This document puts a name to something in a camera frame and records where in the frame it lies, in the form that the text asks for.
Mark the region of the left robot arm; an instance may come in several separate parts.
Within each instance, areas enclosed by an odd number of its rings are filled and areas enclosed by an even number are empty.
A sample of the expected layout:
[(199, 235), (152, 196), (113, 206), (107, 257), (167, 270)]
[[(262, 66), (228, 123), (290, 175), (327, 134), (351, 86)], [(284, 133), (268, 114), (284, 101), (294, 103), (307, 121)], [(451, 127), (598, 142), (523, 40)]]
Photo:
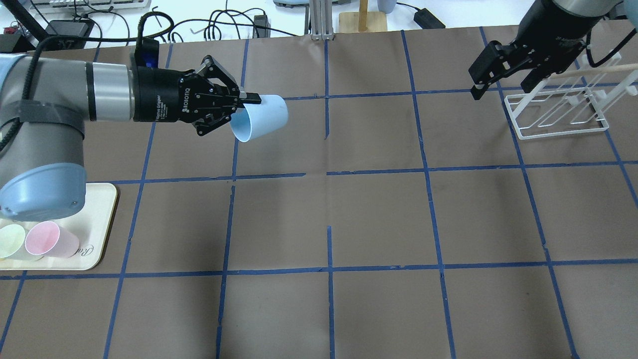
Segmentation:
[(215, 59), (194, 70), (41, 58), (23, 99), (32, 57), (1, 55), (1, 217), (43, 222), (86, 202), (88, 121), (190, 123), (205, 136), (258, 105)]

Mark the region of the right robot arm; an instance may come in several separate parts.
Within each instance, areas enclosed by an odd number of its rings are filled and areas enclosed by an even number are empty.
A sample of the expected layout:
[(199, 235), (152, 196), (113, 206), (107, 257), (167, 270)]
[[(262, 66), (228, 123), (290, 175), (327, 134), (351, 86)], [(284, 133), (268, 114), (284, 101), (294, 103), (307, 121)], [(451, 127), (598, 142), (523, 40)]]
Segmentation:
[(520, 86), (529, 93), (542, 80), (565, 72), (582, 52), (590, 67), (602, 66), (637, 33), (631, 30), (605, 57), (593, 59), (592, 29), (617, 4), (617, 0), (534, 1), (513, 41), (490, 41), (469, 67), (472, 97), (480, 100), (492, 84), (522, 70), (528, 70), (528, 75)]

